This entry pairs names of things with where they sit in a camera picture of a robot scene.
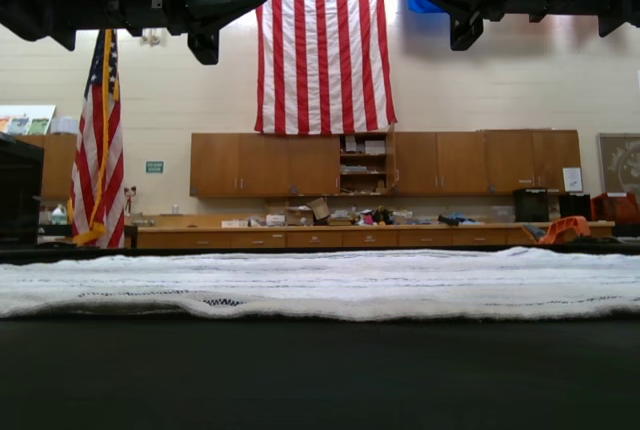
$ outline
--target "bulletin board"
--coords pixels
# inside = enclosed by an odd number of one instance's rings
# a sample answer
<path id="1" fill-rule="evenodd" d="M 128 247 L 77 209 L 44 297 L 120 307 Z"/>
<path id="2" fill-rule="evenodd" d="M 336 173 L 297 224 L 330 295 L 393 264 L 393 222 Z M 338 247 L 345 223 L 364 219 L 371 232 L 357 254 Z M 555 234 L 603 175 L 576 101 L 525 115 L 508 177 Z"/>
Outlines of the bulletin board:
<path id="1" fill-rule="evenodd" d="M 640 196 L 640 134 L 601 133 L 598 148 L 604 191 Z"/>

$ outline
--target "drawer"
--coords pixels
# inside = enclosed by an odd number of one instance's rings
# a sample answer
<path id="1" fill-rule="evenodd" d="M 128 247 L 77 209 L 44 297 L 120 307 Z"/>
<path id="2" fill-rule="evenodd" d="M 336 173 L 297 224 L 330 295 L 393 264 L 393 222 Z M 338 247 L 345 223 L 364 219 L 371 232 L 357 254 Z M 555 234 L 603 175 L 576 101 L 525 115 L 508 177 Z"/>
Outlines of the drawer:
<path id="1" fill-rule="evenodd" d="M 342 234 L 342 245 L 347 248 L 397 247 L 397 237 L 397 233 L 391 230 L 344 232 Z"/>
<path id="2" fill-rule="evenodd" d="M 398 232 L 399 247 L 443 247 L 451 245 L 448 230 L 402 230 Z"/>
<path id="3" fill-rule="evenodd" d="M 140 233 L 138 248 L 230 248 L 231 238 L 225 233 Z"/>
<path id="4" fill-rule="evenodd" d="M 507 232 L 500 229 L 454 230 L 454 245 L 506 245 Z"/>
<path id="5" fill-rule="evenodd" d="M 284 232 L 238 232 L 231 235 L 232 248 L 284 248 Z"/>
<path id="6" fill-rule="evenodd" d="M 507 230 L 507 245 L 535 245 L 536 242 L 522 228 Z"/>
<path id="7" fill-rule="evenodd" d="M 342 246 L 340 232 L 289 232 L 287 247 L 292 248 L 336 248 Z"/>

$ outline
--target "black surface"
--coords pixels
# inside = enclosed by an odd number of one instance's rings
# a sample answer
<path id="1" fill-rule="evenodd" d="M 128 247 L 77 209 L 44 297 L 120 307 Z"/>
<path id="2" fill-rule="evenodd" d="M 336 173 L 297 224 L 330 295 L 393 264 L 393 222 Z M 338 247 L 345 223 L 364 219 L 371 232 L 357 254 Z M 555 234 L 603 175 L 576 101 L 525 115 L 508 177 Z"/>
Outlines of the black surface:
<path id="1" fill-rule="evenodd" d="M 640 320 L 0 321 L 13 429 L 637 428 Z"/>

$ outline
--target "poster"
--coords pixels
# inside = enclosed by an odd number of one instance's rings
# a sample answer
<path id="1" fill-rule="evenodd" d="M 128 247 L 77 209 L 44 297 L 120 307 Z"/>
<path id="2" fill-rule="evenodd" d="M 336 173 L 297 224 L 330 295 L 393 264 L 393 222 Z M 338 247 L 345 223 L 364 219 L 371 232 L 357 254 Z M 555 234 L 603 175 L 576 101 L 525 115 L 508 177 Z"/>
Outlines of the poster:
<path id="1" fill-rule="evenodd" d="M 0 105 L 0 132 L 45 135 L 55 111 L 55 105 Z"/>

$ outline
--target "orange object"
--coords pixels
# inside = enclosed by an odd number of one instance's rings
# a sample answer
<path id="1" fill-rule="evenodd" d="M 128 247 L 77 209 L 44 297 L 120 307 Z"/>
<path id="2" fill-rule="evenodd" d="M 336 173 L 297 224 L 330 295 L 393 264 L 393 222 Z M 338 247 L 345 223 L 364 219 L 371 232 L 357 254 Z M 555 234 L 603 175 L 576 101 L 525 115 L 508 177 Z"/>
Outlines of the orange object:
<path id="1" fill-rule="evenodd" d="M 564 234 L 571 230 L 575 231 L 578 237 L 591 237 L 589 222 L 584 217 L 567 217 L 554 222 L 547 230 L 547 233 L 537 238 L 527 227 L 523 229 L 529 233 L 540 245 L 553 245 L 554 243 L 564 243 Z"/>

